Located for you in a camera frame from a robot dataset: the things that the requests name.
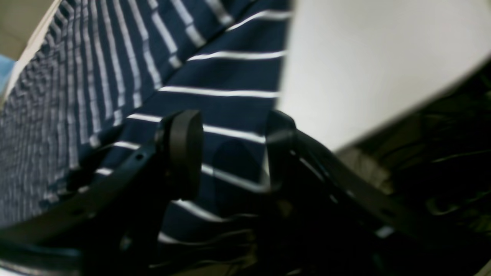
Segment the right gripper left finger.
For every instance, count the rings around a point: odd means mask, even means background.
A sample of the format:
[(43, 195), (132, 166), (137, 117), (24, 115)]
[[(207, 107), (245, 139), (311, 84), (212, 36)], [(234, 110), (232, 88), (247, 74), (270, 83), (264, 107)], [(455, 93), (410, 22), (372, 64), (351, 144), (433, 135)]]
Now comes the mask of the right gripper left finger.
[(203, 120), (198, 110), (163, 118), (155, 136), (87, 191), (27, 221), (1, 230), (19, 246), (87, 246), (154, 239), (173, 200), (198, 195), (203, 159)]

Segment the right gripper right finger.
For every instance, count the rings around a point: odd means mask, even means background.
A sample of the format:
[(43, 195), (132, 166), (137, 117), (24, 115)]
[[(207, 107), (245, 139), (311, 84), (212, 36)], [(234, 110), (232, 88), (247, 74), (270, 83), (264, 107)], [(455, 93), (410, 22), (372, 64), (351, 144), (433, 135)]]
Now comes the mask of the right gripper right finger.
[(484, 233), (448, 222), (433, 199), (388, 196), (362, 180), (291, 117), (271, 111), (266, 124), (272, 200), (291, 211), (265, 234), (265, 268), (482, 269)]

